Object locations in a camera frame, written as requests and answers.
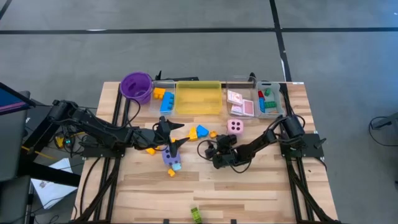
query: orange toy block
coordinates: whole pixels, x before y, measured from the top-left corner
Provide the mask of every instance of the orange toy block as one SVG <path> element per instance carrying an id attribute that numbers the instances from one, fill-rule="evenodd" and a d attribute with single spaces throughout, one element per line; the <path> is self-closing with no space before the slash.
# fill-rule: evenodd
<path id="1" fill-rule="evenodd" d="M 151 155 L 154 155 L 156 153 L 156 150 L 153 148 L 145 149 L 145 151 L 147 151 Z"/>
<path id="2" fill-rule="evenodd" d="M 169 169 L 169 170 L 167 171 L 167 173 L 168 173 L 171 177 L 174 177 L 174 176 L 175 176 L 175 172 L 174 172 L 173 169 Z"/>
<path id="3" fill-rule="evenodd" d="M 163 88 L 155 88 L 154 89 L 154 98 L 155 99 L 163 99 L 164 93 L 166 92 L 166 89 Z"/>
<path id="4" fill-rule="evenodd" d="M 197 134 L 196 127 L 192 127 L 191 130 L 189 130 L 189 135 L 187 135 L 187 137 L 189 138 L 189 141 L 198 140 L 198 134 Z"/>
<path id="5" fill-rule="evenodd" d="M 217 132 L 216 131 L 210 131 L 210 138 L 215 138 L 217 137 Z"/>

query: blue triangle block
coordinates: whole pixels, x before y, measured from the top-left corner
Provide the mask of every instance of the blue triangle block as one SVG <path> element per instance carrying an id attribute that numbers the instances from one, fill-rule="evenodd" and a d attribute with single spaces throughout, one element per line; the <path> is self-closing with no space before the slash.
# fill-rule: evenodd
<path id="1" fill-rule="evenodd" d="M 197 134 L 198 134 L 198 138 L 203 138 L 203 137 L 206 137 L 209 134 L 209 130 L 207 130 L 202 125 L 198 125 L 197 126 Z"/>

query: clear plastic bin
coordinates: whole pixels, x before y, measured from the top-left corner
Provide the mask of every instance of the clear plastic bin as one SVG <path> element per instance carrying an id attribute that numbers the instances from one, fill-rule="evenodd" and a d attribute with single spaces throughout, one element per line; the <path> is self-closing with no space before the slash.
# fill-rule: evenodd
<path id="1" fill-rule="evenodd" d="M 164 88 L 166 89 L 166 92 L 171 92 L 174 94 L 174 100 L 175 100 L 175 81 L 173 80 L 159 80 L 159 81 L 154 81 L 154 88 Z M 174 106 L 170 111 L 166 111 L 164 113 L 160 112 L 160 107 L 162 106 L 162 101 L 160 99 L 155 99 L 154 98 L 154 93 L 151 93 L 150 96 L 150 106 L 149 106 L 149 111 L 153 114 L 157 115 L 171 115 L 174 113 L 174 108 L 175 108 L 175 101 L 174 101 Z"/>
<path id="2" fill-rule="evenodd" d="M 227 102 L 228 100 L 228 90 L 231 90 L 233 92 L 242 94 L 242 97 L 244 100 L 251 100 L 254 102 L 254 116 L 258 116 L 258 96 L 257 96 L 257 91 L 256 91 L 256 78 L 254 77 L 249 77 L 248 76 L 233 76 L 229 80 L 225 82 L 225 103 L 226 103 L 226 108 L 228 110 L 228 114 L 230 116 L 235 116 L 239 117 L 240 119 L 245 119 L 245 118 L 252 118 L 250 116 L 245 116 L 245 115 L 236 115 L 231 113 L 231 108 L 232 108 L 232 103 Z"/>

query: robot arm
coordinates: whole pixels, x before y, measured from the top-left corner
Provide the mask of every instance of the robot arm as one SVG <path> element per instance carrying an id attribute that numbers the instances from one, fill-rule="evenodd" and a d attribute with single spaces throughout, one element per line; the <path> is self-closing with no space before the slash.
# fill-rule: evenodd
<path id="1" fill-rule="evenodd" d="M 291 142 L 293 145 L 299 144 L 299 141 L 297 140 L 304 135 L 304 129 L 298 118 L 292 115 L 275 120 L 263 132 L 262 135 L 249 144 L 242 144 L 237 147 L 232 147 L 233 144 L 236 144 L 235 135 L 217 136 L 217 149 L 215 149 L 211 144 L 205 151 L 206 158 L 212 159 L 213 165 L 217 169 L 220 167 L 240 166 L 247 164 L 256 155 L 256 152 L 264 149 L 270 144 L 279 141 L 274 132 L 278 124 L 281 125 L 285 130 L 281 135 L 284 137 L 284 143 Z"/>
<path id="2" fill-rule="evenodd" d="M 84 131 L 97 139 L 99 144 L 109 149 L 116 147 L 134 147 L 137 150 L 157 147 L 166 144 L 170 148 L 172 157 L 177 155 L 177 149 L 188 140 L 188 138 L 171 142 L 171 130 L 181 128 L 184 124 L 173 123 L 166 120 L 164 116 L 159 118 L 156 130 L 115 126 L 107 121 L 97 118 L 90 110 L 84 110 L 72 101 L 53 102 L 47 119 L 58 125 L 70 125 Z"/>

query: pink cube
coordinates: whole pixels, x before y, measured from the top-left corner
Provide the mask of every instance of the pink cube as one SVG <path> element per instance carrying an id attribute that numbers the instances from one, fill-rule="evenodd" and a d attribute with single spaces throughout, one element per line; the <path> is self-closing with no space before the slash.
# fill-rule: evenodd
<path id="1" fill-rule="evenodd" d="M 240 119 L 229 119 L 226 127 L 228 134 L 240 135 L 243 133 L 243 122 Z"/>

